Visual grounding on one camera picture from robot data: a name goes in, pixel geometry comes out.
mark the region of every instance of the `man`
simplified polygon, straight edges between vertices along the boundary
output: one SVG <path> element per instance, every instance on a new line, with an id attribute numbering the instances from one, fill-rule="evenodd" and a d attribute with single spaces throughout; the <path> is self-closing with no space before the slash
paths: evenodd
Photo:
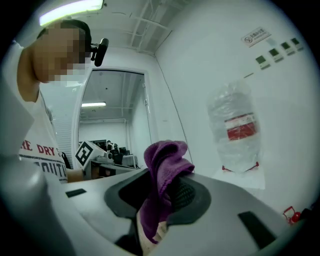
<path id="1" fill-rule="evenodd" d="M 90 50 L 88 25 L 79 20 L 62 20 L 44 28 L 26 48 L 14 42 L 2 64 L 2 77 L 34 119 L 19 156 L 57 175 L 61 183 L 83 180 L 83 172 L 66 169 L 39 85 L 67 75 L 74 64 L 85 62 Z"/>
<path id="2" fill-rule="evenodd" d="M 112 150 L 112 143 L 110 140 L 106 142 L 106 149 L 107 149 L 107 152 L 110 152 Z"/>

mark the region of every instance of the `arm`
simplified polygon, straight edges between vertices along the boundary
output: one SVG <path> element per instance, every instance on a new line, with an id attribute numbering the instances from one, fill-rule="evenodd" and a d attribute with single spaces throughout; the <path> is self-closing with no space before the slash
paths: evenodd
<path id="1" fill-rule="evenodd" d="M 66 175 L 68 178 L 68 183 L 84 181 L 84 173 L 81 169 L 66 169 Z"/>

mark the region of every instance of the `headset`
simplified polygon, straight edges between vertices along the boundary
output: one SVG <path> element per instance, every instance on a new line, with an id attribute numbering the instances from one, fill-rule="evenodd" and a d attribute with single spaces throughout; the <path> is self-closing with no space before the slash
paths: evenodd
<path id="1" fill-rule="evenodd" d="M 106 38 L 102 38 L 100 43 L 92 43 L 91 45 L 94 46 L 91 47 L 91 60 L 94 61 L 94 65 L 96 67 L 100 67 L 108 49 L 109 40 Z"/>

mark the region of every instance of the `door frame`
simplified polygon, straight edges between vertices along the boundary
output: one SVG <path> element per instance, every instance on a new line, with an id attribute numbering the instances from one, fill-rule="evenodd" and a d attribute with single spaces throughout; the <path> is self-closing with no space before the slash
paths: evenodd
<path id="1" fill-rule="evenodd" d="M 117 68 L 117 67 L 90 67 L 87 71 L 87 76 L 84 82 L 80 85 L 79 93 L 77 95 L 77 99 L 75 101 L 73 117 L 72 117 L 72 126 L 71 126 L 71 154 L 72 154 L 72 165 L 74 169 L 80 169 L 81 166 L 78 164 L 76 160 L 76 152 L 78 151 L 79 144 L 79 122 L 80 122 L 80 112 L 81 105 L 85 95 L 86 87 L 88 85 L 88 81 L 93 71 L 118 71 L 118 72 L 130 72 L 137 73 L 144 76 L 144 84 L 145 84 L 145 93 L 149 104 L 149 111 L 147 112 L 147 119 L 149 125 L 150 132 L 150 140 L 151 144 L 157 142 L 159 140 L 156 117 L 154 114 L 154 102 L 152 100 L 151 87 L 150 85 L 150 76 L 148 71 L 138 68 Z"/>

